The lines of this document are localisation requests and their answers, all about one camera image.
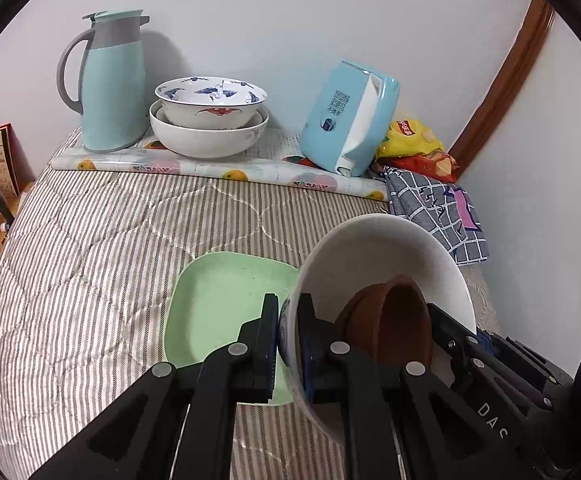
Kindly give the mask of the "yellow chips bag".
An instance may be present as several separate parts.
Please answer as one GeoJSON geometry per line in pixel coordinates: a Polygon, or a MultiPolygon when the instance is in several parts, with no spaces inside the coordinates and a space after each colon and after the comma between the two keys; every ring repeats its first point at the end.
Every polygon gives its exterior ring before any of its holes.
{"type": "Polygon", "coordinates": [[[445,148],[431,129],[416,119],[395,120],[375,152],[377,159],[427,155],[445,148]]]}

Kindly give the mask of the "light blue electric kettle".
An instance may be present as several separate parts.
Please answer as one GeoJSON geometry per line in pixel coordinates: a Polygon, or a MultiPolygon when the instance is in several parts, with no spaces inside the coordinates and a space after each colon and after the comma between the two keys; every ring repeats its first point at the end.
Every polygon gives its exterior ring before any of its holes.
{"type": "Polygon", "coordinates": [[[362,176],[385,139],[399,93],[397,79],[342,60],[323,84],[305,123],[301,153],[333,174],[362,176]]]}

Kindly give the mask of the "green square plate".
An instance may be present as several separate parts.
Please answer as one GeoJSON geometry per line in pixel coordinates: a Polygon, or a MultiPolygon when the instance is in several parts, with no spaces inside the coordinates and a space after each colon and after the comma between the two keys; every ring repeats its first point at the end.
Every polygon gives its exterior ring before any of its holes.
{"type": "Polygon", "coordinates": [[[259,318],[264,296],[284,301],[296,284],[295,266],[238,252],[210,252],[179,276],[164,329],[164,356],[176,367],[200,363],[237,340],[259,318]]]}

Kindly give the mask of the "patterned cardboard box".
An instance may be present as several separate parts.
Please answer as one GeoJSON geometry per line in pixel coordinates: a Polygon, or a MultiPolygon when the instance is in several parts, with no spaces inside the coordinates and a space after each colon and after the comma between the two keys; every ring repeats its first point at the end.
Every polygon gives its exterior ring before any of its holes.
{"type": "Polygon", "coordinates": [[[11,124],[0,126],[0,194],[5,198],[15,198],[20,194],[14,153],[10,144],[12,132],[11,124]]]}

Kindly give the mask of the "blue patterned porcelain bowl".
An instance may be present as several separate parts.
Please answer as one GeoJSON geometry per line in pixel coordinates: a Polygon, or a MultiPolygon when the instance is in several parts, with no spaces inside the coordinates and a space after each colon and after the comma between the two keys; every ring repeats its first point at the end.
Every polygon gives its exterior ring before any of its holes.
{"type": "Polygon", "coordinates": [[[215,76],[172,79],[158,84],[154,93],[169,122],[204,130],[244,127],[268,97],[250,82],[215,76]]]}

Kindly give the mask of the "white ceramic bowl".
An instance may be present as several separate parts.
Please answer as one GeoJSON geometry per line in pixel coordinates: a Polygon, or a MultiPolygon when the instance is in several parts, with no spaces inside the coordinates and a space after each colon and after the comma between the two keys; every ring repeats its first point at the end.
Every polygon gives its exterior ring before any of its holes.
{"type": "Polygon", "coordinates": [[[300,295],[311,296],[317,318],[334,322],[360,289],[399,274],[413,278],[427,302],[449,314],[469,335],[476,334],[473,302],[455,260],[432,234],[391,214],[364,214],[330,230],[300,266],[282,308],[278,350],[286,384],[298,408],[339,445],[344,443],[344,429],[338,408],[313,405],[301,385],[300,295]]]}

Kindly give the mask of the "large white porcelain bowl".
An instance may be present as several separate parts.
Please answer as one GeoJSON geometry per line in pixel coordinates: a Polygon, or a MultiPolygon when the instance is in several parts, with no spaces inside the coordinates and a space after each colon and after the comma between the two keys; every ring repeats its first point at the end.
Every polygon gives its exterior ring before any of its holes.
{"type": "Polygon", "coordinates": [[[150,128],[155,138],[176,154],[197,159],[233,156],[252,148],[262,137],[269,122],[269,113],[261,107],[249,122],[237,129],[195,129],[173,125],[164,114],[161,102],[149,107],[150,128]]]}

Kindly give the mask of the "red chips bag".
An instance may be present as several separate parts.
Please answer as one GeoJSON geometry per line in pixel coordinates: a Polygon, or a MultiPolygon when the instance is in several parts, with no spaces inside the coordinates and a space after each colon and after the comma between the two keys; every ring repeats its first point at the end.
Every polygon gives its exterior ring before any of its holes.
{"type": "Polygon", "coordinates": [[[455,183],[459,165],[455,159],[444,151],[433,151],[429,154],[417,154],[408,157],[383,158],[382,164],[414,174],[436,179],[440,182],[455,183]]]}

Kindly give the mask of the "grey checked folded cloth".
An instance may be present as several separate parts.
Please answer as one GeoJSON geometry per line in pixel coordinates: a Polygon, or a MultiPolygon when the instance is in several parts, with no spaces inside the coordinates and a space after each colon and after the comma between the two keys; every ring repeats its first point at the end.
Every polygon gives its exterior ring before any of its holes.
{"type": "Polygon", "coordinates": [[[481,222],[466,192],[453,183],[391,167],[383,170],[388,210],[427,231],[458,266],[488,260],[481,222]]]}

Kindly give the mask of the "teal thermos jug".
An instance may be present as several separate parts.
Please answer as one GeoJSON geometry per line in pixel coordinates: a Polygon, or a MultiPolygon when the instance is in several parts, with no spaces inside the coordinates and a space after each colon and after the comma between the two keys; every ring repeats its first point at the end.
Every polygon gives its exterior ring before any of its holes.
{"type": "Polygon", "coordinates": [[[129,148],[147,128],[141,27],[149,18],[141,10],[100,11],[85,18],[90,27],[71,40],[58,61],[57,92],[81,116],[82,143],[87,150],[108,153],[129,148]],[[71,99],[65,84],[66,65],[78,44],[85,48],[78,97],[71,99]]]}

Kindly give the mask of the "brown wooden door frame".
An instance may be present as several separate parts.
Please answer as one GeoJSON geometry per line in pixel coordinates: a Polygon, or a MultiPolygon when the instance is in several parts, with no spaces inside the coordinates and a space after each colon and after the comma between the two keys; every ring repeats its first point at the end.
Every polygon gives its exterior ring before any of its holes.
{"type": "Polygon", "coordinates": [[[459,164],[458,178],[489,142],[524,87],[548,38],[553,18],[554,9],[547,0],[530,0],[513,46],[483,102],[450,148],[450,155],[459,164]]]}

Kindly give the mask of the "small brown saucer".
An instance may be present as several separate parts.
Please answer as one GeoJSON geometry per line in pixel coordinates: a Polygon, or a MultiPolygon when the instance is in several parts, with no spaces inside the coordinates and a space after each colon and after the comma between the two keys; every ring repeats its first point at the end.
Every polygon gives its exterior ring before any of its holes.
{"type": "Polygon", "coordinates": [[[341,340],[376,363],[432,363],[431,316],[420,287],[409,276],[360,289],[339,313],[335,327],[341,340]]]}

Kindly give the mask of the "fruit print plastic mat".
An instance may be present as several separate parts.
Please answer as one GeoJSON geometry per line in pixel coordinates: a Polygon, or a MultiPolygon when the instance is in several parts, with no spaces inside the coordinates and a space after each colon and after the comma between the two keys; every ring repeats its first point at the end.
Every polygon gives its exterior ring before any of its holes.
{"type": "Polygon", "coordinates": [[[68,144],[53,155],[56,170],[139,172],[140,174],[181,174],[181,176],[247,181],[344,194],[386,202],[386,184],[370,177],[343,177],[331,174],[304,158],[299,136],[268,128],[259,141],[243,153],[219,159],[194,159],[169,151],[154,133],[131,148],[98,154],[88,151],[77,130],[68,144]]]}

